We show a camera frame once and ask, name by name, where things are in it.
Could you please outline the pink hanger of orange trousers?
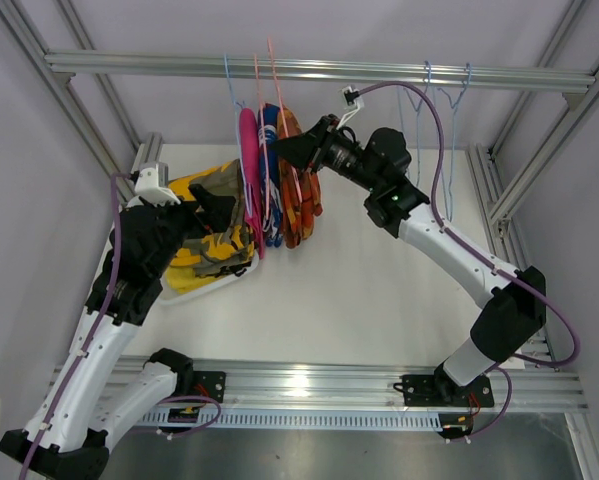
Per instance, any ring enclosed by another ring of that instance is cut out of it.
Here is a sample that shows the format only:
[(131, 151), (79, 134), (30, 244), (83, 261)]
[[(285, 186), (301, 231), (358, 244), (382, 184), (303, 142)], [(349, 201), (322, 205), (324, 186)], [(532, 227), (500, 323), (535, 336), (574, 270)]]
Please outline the pink hanger of orange trousers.
[[(289, 137), (289, 129), (288, 129), (287, 120), (286, 120), (286, 116), (285, 116), (283, 95), (281, 92), (281, 87), (280, 87), (279, 79), (277, 76), (273, 41), (270, 36), (267, 37), (267, 50), (268, 50), (270, 68), (271, 68), (271, 72), (272, 72), (272, 78), (273, 78), (273, 82), (274, 82), (274, 86), (275, 86), (275, 91), (277, 94), (277, 100), (278, 100), (279, 107), (280, 107), (280, 113), (282, 115), (283, 132), (285, 133), (286, 137), (288, 138)], [(301, 205), (301, 203), (303, 201), (303, 196), (302, 196), (301, 185), (300, 185), (300, 181), (298, 178), (298, 174), (297, 174), (297, 171), (295, 170), (295, 168), (292, 166), (290, 166), (290, 172), (292, 174), (292, 179), (293, 179), (293, 183), (294, 183), (294, 187), (295, 187), (295, 193), (297, 196), (297, 200), (298, 200), (299, 204)]]

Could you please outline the blue white patterned trousers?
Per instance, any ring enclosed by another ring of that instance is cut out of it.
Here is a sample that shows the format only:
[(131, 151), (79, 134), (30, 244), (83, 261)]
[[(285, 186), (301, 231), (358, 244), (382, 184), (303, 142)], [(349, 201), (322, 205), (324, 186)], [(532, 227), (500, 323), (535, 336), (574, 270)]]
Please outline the blue white patterned trousers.
[[(279, 248), (283, 243), (283, 211), (280, 193), (280, 173), (278, 155), (270, 148), (277, 141), (277, 117), (280, 112), (278, 106), (266, 103), (264, 107), (265, 133), (267, 140), (269, 170), (270, 170), (270, 208), (271, 219), (269, 231), (264, 233), (265, 245), (269, 248)], [(259, 170), (263, 166), (260, 159), (259, 147)]]

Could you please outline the orange camouflage trousers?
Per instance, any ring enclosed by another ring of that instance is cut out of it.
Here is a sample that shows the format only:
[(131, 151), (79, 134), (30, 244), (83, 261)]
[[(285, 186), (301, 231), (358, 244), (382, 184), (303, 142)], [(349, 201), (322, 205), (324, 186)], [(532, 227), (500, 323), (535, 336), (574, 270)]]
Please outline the orange camouflage trousers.
[(316, 173), (299, 172), (278, 155), (283, 214), (283, 239), (288, 249), (298, 247), (314, 232), (323, 213), (321, 186)]

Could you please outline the yellow grey camouflage trousers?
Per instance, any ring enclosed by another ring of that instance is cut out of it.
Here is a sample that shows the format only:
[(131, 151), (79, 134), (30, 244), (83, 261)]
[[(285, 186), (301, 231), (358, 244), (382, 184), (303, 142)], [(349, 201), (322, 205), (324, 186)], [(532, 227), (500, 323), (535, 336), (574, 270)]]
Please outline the yellow grey camouflage trousers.
[(255, 241), (245, 220), (245, 200), (237, 160), (177, 178), (169, 188), (180, 199), (198, 201), (198, 214), (208, 227), (201, 238), (189, 238), (165, 272), (170, 287), (187, 292), (251, 265)]

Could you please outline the blue hanger of camouflage trousers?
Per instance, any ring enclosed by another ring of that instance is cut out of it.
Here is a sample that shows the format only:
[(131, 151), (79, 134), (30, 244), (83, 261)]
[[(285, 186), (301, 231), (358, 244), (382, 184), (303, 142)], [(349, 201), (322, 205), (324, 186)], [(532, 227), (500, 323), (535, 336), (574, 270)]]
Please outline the blue hanger of camouflage trousers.
[(419, 99), (415, 101), (412, 96), (412, 91), (408, 88), (399, 87), (397, 90), (397, 102), (398, 102), (398, 114), (400, 127), (402, 132), (405, 132), (405, 120), (403, 113), (403, 105), (402, 105), (402, 95), (405, 94), (408, 102), (410, 103), (413, 112), (415, 113), (415, 152), (416, 152), (416, 176), (415, 176), (415, 186), (419, 187), (421, 183), (421, 174), (422, 174), (422, 158), (421, 158), (421, 120), (422, 120), (422, 109), (424, 101)]

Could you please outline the light blue wire hanger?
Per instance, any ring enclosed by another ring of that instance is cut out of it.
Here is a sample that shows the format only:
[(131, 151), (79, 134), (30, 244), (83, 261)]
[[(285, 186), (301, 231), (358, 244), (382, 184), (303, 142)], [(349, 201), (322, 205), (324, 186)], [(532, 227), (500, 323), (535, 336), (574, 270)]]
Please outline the light blue wire hanger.
[(473, 76), (473, 66), (470, 62), (465, 65), (465, 77), (461, 81), (461, 90), (453, 97), (447, 90), (442, 87), (438, 87), (437, 90), (442, 93), (448, 100), (449, 107), (452, 113), (451, 119), (451, 149), (450, 149), (450, 161), (449, 171), (445, 174), (444, 171), (441, 174), (443, 180), (443, 194), (444, 194), (444, 208), (446, 218), (452, 222), (454, 220), (455, 213), (455, 196), (454, 196), (454, 185), (455, 185), (455, 165), (457, 156), (457, 140), (458, 140), (458, 113), (460, 110), (461, 103), (463, 101), (466, 92), (468, 91)]

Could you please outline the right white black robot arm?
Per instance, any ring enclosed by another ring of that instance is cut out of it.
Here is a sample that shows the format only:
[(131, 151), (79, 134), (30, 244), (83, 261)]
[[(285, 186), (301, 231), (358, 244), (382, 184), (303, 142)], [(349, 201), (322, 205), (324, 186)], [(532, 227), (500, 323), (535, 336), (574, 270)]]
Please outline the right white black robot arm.
[(534, 267), (521, 271), (452, 232), (408, 179), (411, 155), (400, 131), (381, 127), (361, 145), (350, 128), (328, 115), (270, 147), (301, 172), (327, 167), (368, 191), (364, 207), (373, 223), (434, 261), (480, 308), (468, 339), (435, 369), (432, 398), (459, 403), (477, 378), (506, 362), (544, 327), (544, 275)]

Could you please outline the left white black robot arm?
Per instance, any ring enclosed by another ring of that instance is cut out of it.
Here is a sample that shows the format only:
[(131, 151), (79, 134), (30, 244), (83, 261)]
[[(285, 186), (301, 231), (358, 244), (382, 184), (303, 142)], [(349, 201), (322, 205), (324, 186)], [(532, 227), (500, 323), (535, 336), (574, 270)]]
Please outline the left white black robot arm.
[(192, 359), (167, 348), (154, 353), (120, 394), (99, 401), (177, 251), (188, 239), (230, 226), (234, 197), (198, 184), (189, 190), (189, 200), (159, 204), (138, 196), (127, 207), (111, 202), (111, 249), (85, 303), (85, 327), (39, 410), (0, 441), (0, 452), (20, 463), (20, 478), (34, 472), (47, 479), (97, 479), (119, 440), (154, 406), (220, 404), (197, 390)]

